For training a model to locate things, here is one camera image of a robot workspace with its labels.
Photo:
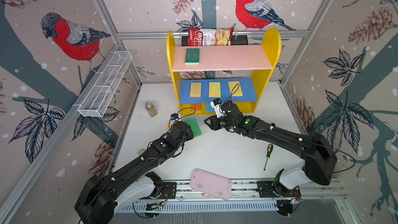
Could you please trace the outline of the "light green sponge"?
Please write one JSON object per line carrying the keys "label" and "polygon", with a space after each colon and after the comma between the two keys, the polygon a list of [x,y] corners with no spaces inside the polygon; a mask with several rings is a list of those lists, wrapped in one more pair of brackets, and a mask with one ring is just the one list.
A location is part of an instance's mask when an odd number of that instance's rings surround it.
{"label": "light green sponge", "polygon": [[195,117],[186,119],[186,120],[184,120],[184,122],[190,126],[193,136],[195,138],[202,135],[202,131],[201,131],[199,124],[197,122],[197,119]]}

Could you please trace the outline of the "orange rectangular sponge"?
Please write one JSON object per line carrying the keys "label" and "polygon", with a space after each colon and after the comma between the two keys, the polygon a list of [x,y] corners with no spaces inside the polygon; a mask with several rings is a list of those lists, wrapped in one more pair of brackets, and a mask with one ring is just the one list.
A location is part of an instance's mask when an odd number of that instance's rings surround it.
{"label": "orange rectangular sponge", "polygon": [[194,108],[196,112],[201,112],[202,110],[201,104],[191,104],[191,107]]}

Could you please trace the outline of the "yellow sponge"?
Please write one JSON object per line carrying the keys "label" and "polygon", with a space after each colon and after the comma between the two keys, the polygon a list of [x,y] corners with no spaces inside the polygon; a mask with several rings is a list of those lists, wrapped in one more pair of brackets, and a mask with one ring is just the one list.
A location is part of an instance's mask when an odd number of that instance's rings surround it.
{"label": "yellow sponge", "polygon": [[208,96],[213,98],[221,97],[221,83],[220,82],[209,82],[208,84]]}
{"label": "yellow sponge", "polygon": [[240,97],[240,96],[244,95],[239,81],[230,81],[230,82],[228,82],[228,86],[229,86],[231,96]]}

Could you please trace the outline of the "beige orange-backed sponge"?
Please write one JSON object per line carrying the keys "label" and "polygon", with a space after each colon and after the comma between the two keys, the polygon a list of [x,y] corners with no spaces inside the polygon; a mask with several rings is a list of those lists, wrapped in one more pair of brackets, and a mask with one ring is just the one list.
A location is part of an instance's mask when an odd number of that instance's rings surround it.
{"label": "beige orange-backed sponge", "polygon": [[191,98],[200,98],[202,95],[202,83],[191,83],[190,94]]}

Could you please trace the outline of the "dark green scouring sponge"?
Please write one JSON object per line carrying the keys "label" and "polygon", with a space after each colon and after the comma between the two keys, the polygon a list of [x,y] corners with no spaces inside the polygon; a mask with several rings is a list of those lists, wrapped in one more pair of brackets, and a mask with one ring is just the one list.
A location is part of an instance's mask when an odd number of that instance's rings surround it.
{"label": "dark green scouring sponge", "polygon": [[199,65],[200,64],[200,49],[191,48],[186,50],[185,65]]}

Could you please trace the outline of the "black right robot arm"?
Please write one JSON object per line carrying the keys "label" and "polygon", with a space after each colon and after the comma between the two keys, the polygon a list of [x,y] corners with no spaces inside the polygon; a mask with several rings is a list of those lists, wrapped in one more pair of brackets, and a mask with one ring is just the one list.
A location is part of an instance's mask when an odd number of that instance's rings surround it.
{"label": "black right robot arm", "polygon": [[293,189],[306,183],[328,186],[337,163],[337,156],[326,138],[320,134],[308,136],[287,131],[254,116],[244,116],[231,100],[215,99],[210,103],[215,115],[205,120],[210,129],[226,129],[243,137],[266,141],[283,148],[303,161],[289,169],[281,169],[275,180]]}

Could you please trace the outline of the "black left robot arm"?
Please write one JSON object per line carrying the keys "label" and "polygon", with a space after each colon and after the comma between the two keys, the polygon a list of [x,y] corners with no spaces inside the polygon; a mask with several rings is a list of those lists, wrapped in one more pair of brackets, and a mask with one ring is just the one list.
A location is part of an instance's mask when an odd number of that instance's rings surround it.
{"label": "black left robot arm", "polygon": [[102,178],[90,177],[75,204],[80,222],[107,224],[116,212],[133,201],[159,195],[163,180],[152,169],[174,157],[177,150],[193,138],[191,127],[178,121],[126,166]]}

